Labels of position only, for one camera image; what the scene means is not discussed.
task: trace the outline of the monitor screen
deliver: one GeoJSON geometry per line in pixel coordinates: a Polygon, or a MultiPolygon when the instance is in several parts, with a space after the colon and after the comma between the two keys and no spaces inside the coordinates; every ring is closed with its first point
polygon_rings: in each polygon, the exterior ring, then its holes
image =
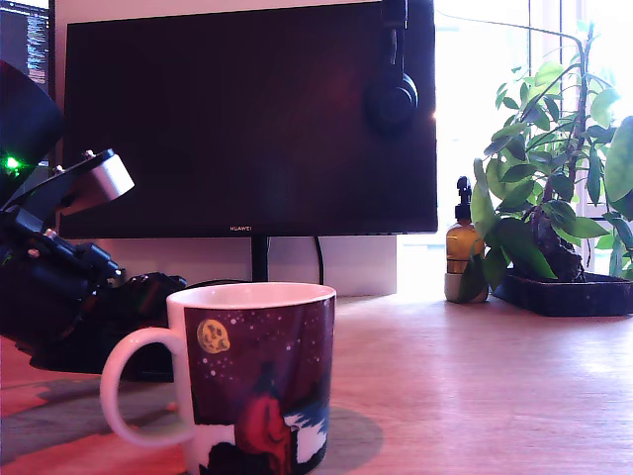
{"type": "MultiPolygon", "coordinates": [[[[0,0],[0,58],[30,77],[42,90],[54,97],[54,26],[52,0],[0,0]]],[[[48,178],[53,150],[11,197],[30,190],[48,178]]]]}
{"type": "Polygon", "coordinates": [[[0,0],[0,57],[50,94],[48,0],[0,0]]]}
{"type": "Polygon", "coordinates": [[[409,2],[419,106],[368,125],[380,4],[68,25],[63,164],[112,148],[136,186],[65,238],[333,236],[437,229],[434,25],[409,2]]]}

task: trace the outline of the headphone ear cup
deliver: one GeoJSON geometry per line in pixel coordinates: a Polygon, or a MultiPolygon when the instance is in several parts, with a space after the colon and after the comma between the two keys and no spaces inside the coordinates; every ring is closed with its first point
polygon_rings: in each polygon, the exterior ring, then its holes
{"type": "Polygon", "coordinates": [[[371,125],[392,133],[404,127],[417,109],[417,89],[406,74],[396,84],[383,77],[371,85],[365,103],[371,125]]]}

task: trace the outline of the white wall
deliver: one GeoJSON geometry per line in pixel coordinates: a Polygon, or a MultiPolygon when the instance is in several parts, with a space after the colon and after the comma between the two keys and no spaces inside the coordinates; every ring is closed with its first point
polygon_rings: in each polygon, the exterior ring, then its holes
{"type": "MultiPolygon", "coordinates": [[[[57,0],[57,103],[62,107],[68,23],[355,1],[358,0],[57,0]]],[[[247,238],[108,239],[97,243],[110,252],[129,275],[159,271],[182,275],[189,283],[250,277],[247,238]]],[[[325,283],[334,287],[339,295],[396,292],[395,237],[325,237],[322,247],[325,283]]],[[[271,239],[270,280],[317,282],[317,258],[312,239],[271,239]]]]}

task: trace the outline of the plant pot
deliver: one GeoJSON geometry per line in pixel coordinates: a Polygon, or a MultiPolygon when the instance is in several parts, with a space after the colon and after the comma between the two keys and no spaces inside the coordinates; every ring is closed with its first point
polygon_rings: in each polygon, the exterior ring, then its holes
{"type": "Polygon", "coordinates": [[[586,283],[537,282],[508,269],[493,295],[545,317],[609,317],[633,313],[633,282],[585,272],[586,283]]]}

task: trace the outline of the green light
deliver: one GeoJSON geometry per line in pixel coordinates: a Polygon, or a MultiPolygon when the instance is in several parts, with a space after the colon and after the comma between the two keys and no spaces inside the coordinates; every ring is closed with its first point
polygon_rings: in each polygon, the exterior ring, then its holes
{"type": "Polygon", "coordinates": [[[16,170],[20,168],[20,162],[16,160],[13,156],[9,156],[7,157],[7,168],[16,170]]]}

